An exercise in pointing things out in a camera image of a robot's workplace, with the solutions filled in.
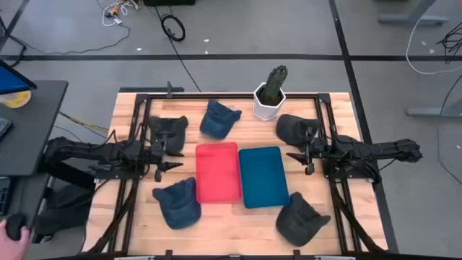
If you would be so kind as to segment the person's hand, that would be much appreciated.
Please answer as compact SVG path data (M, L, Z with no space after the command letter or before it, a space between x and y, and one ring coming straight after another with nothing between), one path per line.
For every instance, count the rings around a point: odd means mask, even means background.
M28 247L30 231L23 226L21 238L12 240L6 233L7 220L0 222L0 260L23 260Z

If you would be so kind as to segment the red plastic bin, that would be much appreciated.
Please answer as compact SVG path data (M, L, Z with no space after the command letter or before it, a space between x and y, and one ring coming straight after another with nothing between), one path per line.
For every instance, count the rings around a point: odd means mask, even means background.
M234 203L242 198L237 144L196 147L196 196L201 204Z

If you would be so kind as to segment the blue denim cap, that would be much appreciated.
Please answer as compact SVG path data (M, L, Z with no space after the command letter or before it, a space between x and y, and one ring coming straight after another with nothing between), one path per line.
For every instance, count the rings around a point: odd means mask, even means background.
M241 115L241 110L232 110L215 99L209 99L200 132L213 139L225 139Z
M196 198L194 177L165 188L154 188L153 197L159 202L162 216L172 230L190 227L201 217L201 205Z

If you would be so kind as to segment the yellow round disc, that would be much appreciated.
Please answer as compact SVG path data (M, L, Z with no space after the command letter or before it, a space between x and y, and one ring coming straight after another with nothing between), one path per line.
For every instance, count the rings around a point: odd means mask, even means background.
M9 108L20 108L26 105L32 97L30 90L14 92L9 94L0 95L0 103Z

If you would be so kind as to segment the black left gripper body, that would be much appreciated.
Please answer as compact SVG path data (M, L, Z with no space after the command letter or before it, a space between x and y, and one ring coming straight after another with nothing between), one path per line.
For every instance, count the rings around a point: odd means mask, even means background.
M167 145L167 134L165 132L160 132L157 134L155 131L150 132L150 152L149 152L149 163L156 165L157 168L154 173L154 179L156 182L162 180L162 174L167 171L169 162L164 159L166 155L166 145Z

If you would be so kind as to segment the dark grey cap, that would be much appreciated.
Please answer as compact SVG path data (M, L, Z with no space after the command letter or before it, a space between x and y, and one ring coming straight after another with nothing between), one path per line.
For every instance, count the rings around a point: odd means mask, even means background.
M161 131L167 134L166 151L181 152L186 140L186 128L188 119L185 116L180 118L160 118L152 116L149 118L150 132Z
M295 192L290 195L289 204L282 207L276 219L276 229L289 243L301 247L309 243L330 220L330 215L321 215L300 192Z
M301 118L290 114L282 114L276 123L276 135L280 140L288 144L288 140L292 136L305 136L308 127L312 127L318 131L320 128L320 121L317 119ZM303 150L306 148L306 145L296 148Z

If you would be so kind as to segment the black computer mouse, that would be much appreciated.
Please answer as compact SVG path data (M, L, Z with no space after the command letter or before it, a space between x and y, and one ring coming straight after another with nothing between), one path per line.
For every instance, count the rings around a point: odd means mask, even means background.
M21 229L26 226L26 215L22 213L12 214L6 219L6 234L13 241L21 239Z

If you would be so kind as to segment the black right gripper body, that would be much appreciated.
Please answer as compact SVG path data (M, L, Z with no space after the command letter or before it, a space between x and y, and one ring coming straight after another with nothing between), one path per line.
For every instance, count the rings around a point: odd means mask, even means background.
M307 167L305 169L305 174L308 176L312 175L315 170L313 158L321 158L325 148L324 141L319 137L315 137L316 132L317 131L312 127L308 127L305 132L305 154L307 159Z

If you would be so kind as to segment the black box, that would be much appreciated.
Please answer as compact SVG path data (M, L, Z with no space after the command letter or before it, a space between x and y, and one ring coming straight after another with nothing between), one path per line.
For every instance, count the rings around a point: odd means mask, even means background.
M143 0L149 7L194 5L196 0Z

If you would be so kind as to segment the blue plastic bin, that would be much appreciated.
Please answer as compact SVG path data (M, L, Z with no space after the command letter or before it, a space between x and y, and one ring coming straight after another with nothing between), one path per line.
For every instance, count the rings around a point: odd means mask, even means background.
M287 180L279 147L241 149L238 152L247 209L289 204Z

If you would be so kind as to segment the black side desk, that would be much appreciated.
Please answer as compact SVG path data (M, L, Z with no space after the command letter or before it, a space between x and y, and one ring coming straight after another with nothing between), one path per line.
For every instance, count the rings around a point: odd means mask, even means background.
M0 177L16 180L7 214L26 215L30 233L50 178L39 165L69 83L40 80L36 85L31 100L21 108L0 104L0 118L13 124L0 139Z

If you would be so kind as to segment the grey table leg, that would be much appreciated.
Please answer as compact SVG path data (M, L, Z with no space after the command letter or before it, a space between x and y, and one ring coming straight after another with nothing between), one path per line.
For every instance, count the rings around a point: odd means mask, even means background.
M426 12L436 0L419 0L417 5L404 14L379 14L378 22L383 24L441 26L449 21L440 15L428 15Z
M446 102L444 102L440 107L408 108L406 109L406 114L412 117L428 116L462 118L462 99L459 99L449 105Z

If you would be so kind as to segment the monitor with blue screen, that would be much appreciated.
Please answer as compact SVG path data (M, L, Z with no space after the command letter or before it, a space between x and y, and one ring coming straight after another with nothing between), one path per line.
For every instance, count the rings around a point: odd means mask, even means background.
M0 95L36 89L34 82L0 60Z

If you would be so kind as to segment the grey keyboard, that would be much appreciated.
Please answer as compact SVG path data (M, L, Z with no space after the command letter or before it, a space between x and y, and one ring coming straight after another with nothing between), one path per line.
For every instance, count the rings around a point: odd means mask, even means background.
M5 118L0 118L0 139L2 139L8 130L11 128L12 122L5 119Z

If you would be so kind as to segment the green cactus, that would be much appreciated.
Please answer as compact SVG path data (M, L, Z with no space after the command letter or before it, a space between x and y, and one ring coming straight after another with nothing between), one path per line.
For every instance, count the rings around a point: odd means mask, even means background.
M280 65L271 71L258 96L263 105L278 106L282 100L282 94L280 93L282 84L287 75L288 70L285 65Z

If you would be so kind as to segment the white hexagonal plant pot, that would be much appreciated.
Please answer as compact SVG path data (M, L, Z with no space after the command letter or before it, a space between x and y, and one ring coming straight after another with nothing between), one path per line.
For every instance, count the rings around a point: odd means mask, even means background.
M286 95L283 90L279 91L280 101L276 106L264 105L259 99L258 94L262 91L263 87L266 85L265 82L262 82L253 92L253 114L260 118L262 121L268 121L277 117L278 112L281 110L284 101L286 100Z

